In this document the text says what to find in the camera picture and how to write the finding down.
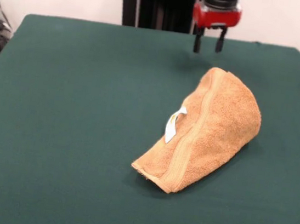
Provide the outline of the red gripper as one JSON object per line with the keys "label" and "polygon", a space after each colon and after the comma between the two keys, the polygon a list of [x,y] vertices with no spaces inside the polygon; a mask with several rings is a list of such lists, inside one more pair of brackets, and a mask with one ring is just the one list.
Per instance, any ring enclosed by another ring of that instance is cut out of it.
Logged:
{"label": "red gripper", "polygon": [[238,5],[232,9],[220,10],[208,7],[204,2],[197,2],[194,5],[193,19],[197,25],[195,42],[193,51],[199,53],[201,48],[201,37],[203,36],[204,28],[221,27],[220,37],[218,38],[216,49],[220,53],[223,49],[225,35],[229,27],[236,26],[241,19],[242,9]]}

